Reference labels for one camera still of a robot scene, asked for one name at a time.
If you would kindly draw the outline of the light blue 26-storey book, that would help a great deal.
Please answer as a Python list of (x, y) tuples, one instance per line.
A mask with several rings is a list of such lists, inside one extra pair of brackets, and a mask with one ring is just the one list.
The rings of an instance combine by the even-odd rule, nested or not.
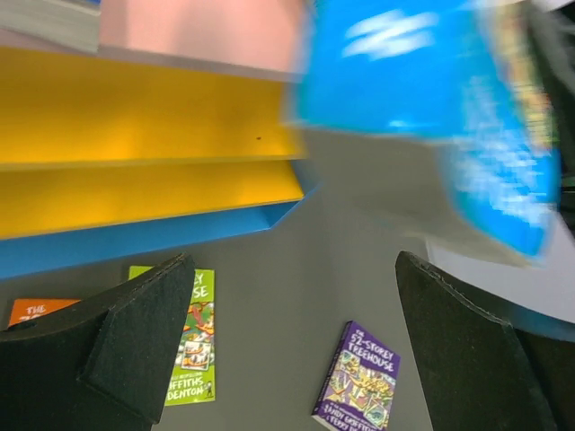
[(553, 109), (527, 1), (321, 1), (293, 121), (323, 181), (373, 217), (516, 267), (559, 200)]

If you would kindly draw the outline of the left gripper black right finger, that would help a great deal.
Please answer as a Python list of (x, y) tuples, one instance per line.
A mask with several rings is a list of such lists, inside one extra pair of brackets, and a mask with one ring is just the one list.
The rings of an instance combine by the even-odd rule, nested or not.
[(415, 254), (395, 262), (436, 430), (572, 430), (574, 325), (470, 285)]

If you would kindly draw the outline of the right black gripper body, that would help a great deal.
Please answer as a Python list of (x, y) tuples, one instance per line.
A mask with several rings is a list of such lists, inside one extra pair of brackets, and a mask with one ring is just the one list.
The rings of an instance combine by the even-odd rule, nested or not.
[(529, 1), (526, 16), (559, 131), (562, 186), (574, 186), (574, 3)]

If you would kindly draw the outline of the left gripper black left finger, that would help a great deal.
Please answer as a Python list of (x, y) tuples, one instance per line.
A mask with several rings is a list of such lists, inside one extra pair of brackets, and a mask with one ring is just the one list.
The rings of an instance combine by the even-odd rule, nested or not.
[(164, 410), (193, 288), (178, 255), (1, 333), (3, 430), (149, 430)]

